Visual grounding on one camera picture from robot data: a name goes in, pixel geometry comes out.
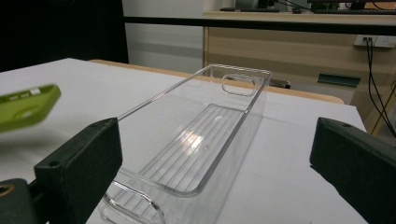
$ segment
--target white wall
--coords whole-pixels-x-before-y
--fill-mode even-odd
[[[202,18],[232,0],[123,0],[124,16]],[[193,73],[203,66],[203,28],[126,24],[129,63]]]

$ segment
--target clear plastic tray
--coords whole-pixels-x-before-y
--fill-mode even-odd
[[[271,72],[212,64],[119,117],[109,223],[215,223],[262,121]]]

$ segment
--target tray handle cutout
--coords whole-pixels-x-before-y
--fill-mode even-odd
[[[229,86],[243,87],[244,89],[241,89],[240,91],[231,91]],[[254,78],[244,75],[225,75],[222,78],[221,87],[225,92],[239,96],[250,97],[256,93],[256,82],[254,81]]]
[[[165,224],[165,214],[163,212],[163,210],[161,209],[161,207],[155,203],[154,201],[152,201],[150,199],[150,197],[137,189],[132,189],[128,186],[125,186],[123,184],[121,184],[120,182],[113,180],[112,184],[120,189],[123,189],[125,191],[131,192],[132,194],[138,196],[139,198],[144,199],[149,205],[152,206],[152,208],[155,209],[156,213],[158,214],[158,217],[160,218],[160,223],[161,224]],[[128,209],[126,209],[125,207],[123,207],[121,204],[118,204],[116,202],[115,199],[113,199],[108,193],[106,193],[103,197],[105,204],[109,205],[110,207],[113,207],[114,209],[116,209],[119,212],[122,212],[125,216],[130,217],[132,219],[137,219],[139,220],[140,217],[134,215],[133,213],[131,213]]]

